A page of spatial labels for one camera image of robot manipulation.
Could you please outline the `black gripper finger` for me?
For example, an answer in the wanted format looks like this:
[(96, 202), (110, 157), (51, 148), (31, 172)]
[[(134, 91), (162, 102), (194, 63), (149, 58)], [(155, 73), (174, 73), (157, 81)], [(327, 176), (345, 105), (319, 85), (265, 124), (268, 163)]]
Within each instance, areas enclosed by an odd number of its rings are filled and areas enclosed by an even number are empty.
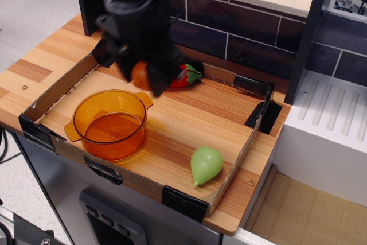
[(132, 70), (139, 61), (140, 58), (133, 53), (128, 53), (126, 55), (125, 54), (119, 55), (115, 59), (118, 68), (120, 69), (122, 75), (128, 82), (132, 81), (131, 77)]
[(149, 85), (155, 97), (161, 96), (181, 74), (180, 65), (184, 59), (149, 60), (147, 74)]

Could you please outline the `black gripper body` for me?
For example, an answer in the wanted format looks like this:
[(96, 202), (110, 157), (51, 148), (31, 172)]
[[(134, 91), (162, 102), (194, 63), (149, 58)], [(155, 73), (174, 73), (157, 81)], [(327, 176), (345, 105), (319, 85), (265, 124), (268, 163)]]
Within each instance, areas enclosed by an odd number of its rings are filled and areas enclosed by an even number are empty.
[(175, 21), (170, 0), (128, 3), (104, 0), (106, 13), (96, 20), (103, 38), (95, 47), (95, 59), (105, 67), (132, 54), (154, 65), (180, 64), (183, 54), (169, 37)]

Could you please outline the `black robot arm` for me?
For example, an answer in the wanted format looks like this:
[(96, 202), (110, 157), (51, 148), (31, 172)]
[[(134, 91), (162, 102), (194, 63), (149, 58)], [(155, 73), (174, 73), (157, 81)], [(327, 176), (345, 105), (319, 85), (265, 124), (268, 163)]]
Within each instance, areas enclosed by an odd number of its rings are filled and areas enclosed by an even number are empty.
[(160, 96), (180, 73), (183, 54), (169, 37), (175, 18), (172, 0), (103, 0), (105, 14), (96, 20), (103, 32), (93, 50), (99, 65), (117, 63), (132, 81), (139, 61), (147, 63), (146, 80), (154, 96)]

